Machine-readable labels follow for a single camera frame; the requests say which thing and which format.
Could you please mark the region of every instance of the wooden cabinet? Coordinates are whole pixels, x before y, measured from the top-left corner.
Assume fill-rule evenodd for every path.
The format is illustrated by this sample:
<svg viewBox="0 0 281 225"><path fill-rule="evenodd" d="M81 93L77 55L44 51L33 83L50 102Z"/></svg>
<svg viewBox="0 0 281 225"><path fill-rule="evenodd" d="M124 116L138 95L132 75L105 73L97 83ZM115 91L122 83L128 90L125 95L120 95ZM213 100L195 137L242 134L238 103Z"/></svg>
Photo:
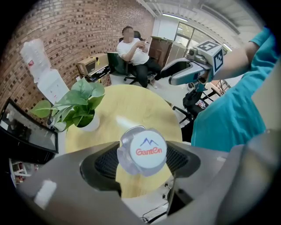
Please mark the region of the wooden cabinet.
<svg viewBox="0 0 281 225"><path fill-rule="evenodd" d="M152 36L148 55L156 59L162 67L166 65L173 41L161 37Z"/></svg>

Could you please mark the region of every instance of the black mesh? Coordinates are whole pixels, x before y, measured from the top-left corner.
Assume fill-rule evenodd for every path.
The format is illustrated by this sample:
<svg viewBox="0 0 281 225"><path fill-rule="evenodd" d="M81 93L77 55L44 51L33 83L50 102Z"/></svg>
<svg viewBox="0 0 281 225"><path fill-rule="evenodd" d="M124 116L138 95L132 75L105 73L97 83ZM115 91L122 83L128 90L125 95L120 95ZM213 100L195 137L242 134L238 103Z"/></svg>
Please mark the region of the black mesh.
<svg viewBox="0 0 281 225"><path fill-rule="evenodd" d="M116 169L118 166L117 148L108 150L106 153L99 156L95 161L96 170L102 175L110 179L116 177Z"/></svg>
<svg viewBox="0 0 281 225"><path fill-rule="evenodd" d="M173 174L176 170L185 166L188 162L188 158L183 153L175 150L174 148L168 146L167 148L167 166L169 167L171 173Z"/></svg>
<svg viewBox="0 0 281 225"><path fill-rule="evenodd" d="M114 179L116 177L116 169L118 166L117 148L108 150L106 153L99 156L95 161L96 170L104 177ZM173 147L167 148L167 165L172 174L188 162L188 157L183 153L175 150Z"/></svg>

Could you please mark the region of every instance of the office chair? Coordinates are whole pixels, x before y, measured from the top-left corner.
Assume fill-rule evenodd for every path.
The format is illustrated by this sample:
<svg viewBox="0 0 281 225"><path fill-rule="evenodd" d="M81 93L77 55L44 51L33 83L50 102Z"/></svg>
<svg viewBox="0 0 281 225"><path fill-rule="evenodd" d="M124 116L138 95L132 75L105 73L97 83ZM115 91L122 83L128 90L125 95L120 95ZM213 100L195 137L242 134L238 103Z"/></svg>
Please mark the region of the office chair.
<svg viewBox="0 0 281 225"><path fill-rule="evenodd" d="M177 109L178 111L180 111L182 114L185 115L185 118L180 121L180 124L182 122L184 122L185 120L189 120L189 121L195 120L197 115L204 110L201 107L199 107L198 105L196 105L196 103L199 100L201 100L205 103L206 108L209 106L208 103L205 102L204 99L201 98L202 93L203 92L201 92L201 94L198 94L197 92L192 90L191 92L189 92L185 95L185 97L183 98L183 106L187 111L184 111L176 106L173 107L173 110Z"/></svg>
<svg viewBox="0 0 281 225"><path fill-rule="evenodd" d="M140 32L138 31L134 31L134 37L135 38L138 38L140 40L143 40L141 38L141 34ZM126 81L127 79L129 80L133 80L130 84L134 84L135 82L138 82L138 79L137 79L137 72L135 70L135 68L133 67L133 64L131 62L126 62L124 61L125 64L126 64L126 74L130 73L132 74L133 76L130 76L130 75L127 75L125 78L124 78L124 81ZM154 72L153 71L150 71L148 70L148 76L150 75L154 75Z"/></svg>

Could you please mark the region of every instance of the white wall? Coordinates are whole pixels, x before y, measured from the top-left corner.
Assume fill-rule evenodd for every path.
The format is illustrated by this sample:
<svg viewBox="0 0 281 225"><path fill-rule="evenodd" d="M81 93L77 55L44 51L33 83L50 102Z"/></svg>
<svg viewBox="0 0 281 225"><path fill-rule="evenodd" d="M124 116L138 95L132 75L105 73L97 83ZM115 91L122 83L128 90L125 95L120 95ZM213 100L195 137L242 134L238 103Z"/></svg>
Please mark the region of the white wall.
<svg viewBox="0 0 281 225"><path fill-rule="evenodd" d="M160 26L160 19L155 18L153 30L152 30L152 36L158 37L159 26Z"/></svg>
<svg viewBox="0 0 281 225"><path fill-rule="evenodd" d="M241 80L243 75L240 75L238 77L234 77L234 78L229 78L229 79L225 79L226 82L228 82L228 84L233 87L234 85L236 85L238 83L239 80Z"/></svg>
<svg viewBox="0 0 281 225"><path fill-rule="evenodd" d="M174 40L178 25L179 25L178 19L165 17L165 16L159 17L154 21L152 35L158 37L164 37L169 40Z"/></svg>

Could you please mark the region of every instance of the green leaf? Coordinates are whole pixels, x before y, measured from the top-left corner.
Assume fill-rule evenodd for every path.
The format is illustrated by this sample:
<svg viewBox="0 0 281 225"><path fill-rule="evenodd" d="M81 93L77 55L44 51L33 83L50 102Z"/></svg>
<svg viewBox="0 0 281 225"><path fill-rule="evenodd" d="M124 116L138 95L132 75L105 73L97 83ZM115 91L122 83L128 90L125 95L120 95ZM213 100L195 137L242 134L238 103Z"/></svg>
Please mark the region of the green leaf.
<svg viewBox="0 0 281 225"><path fill-rule="evenodd" d="M83 117L80 122L78 123L77 127L85 127L87 126L92 120L93 120L94 116L88 116L88 117Z"/></svg>
<svg viewBox="0 0 281 225"><path fill-rule="evenodd" d="M69 114L69 112L73 109L73 106L70 106L69 108L65 109L64 112L61 115L61 120L64 121L66 116Z"/></svg>
<svg viewBox="0 0 281 225"><path fill-rule="evenodd" d="M79 91L70 90L67 92L60 101L58 101L53 108L57 108L59 106L69 105L87 105L87 100L85 100Z"/></svg>
<svg viewBox="0 0 281 225"><path fill-rule="evenodd" d="M42 100L30 110L35 116L39 118L47 117L50 114L51 104L48 100Z"/></svg>
<svg viewBox="0 0 281 225"><path fill-rule="evenodd" d="M102 86L102 84L95 82L95 83L90 83L90 85L92 86L92 96L93 97L100 97L102 95L104 95L104 86Z"/></svg>
<svg viewBox="0 0 281 225"><path fill-rule="evenodd" d="M52 116L56 115L57 112L58 112L57 109L53 109L53 111L52 111Z"/></svg>
<svg viewBox="0 0 281 225"><path fill-rule="evenodd" d="M57 122L59 122L61 120L61 116L62 114L64 114L66 111L68 111L69 108L72 108L72 106L65 108L63 110L58 111L58 113L55 115L54 117L54 123L56 124Z"/></svg>
<svg viewBox="0 0 281 225"><path fill-rule="evenodd" d="M83 116L73 118L73 123L75 126L78 126Z"/></svg>
<svg viewBox="0 0 281 225"><path fill-rule="evenodd" d="M65 119L63 120L63 122L68 122L68 121L73 121L73 115L75 114L75 111L72 110L70 111L67 116L65 117Z"/></svg>
<svg viewBox="0 0 281 225"><path fill-rule="evenodd" d="M104 95L100 96L100 97L91 97L88 100L88 108L90 110L96 109L96 107L100 104L100 102L102 101Z"/></svg>
<svg viewBox="0 0 281 225"><path fill-rule="evenodd" d="M83 77L81 80L77 81L72 87L71 90L76 90L81 93L81 97L87 99L92 93L92 87Z"/></svg>
<svg viewBox="0 0 281 225"><path fill-rule="evenodd" d="M87 105L74 106L75 114L73 115L73 118L80 117L80 116L91 116L87 111L87 107L88 107Z"/></svg>
<svg viewBox="0 0 281 225"><path fill-rule="evenodd" d="M73 120L69 120L66 122L65 130L68 129L72 124L74 124Z"/></svg>
<svg viewBox="0 0 281 225"><path fill-rule="evenodd" d="M54 106L51 109L57 109L59 111L59 110L63 110L63 109L68 108L68 107L69 107L69 105L60 106L60 105L57 105L57 103L55 103Z"/></svg>

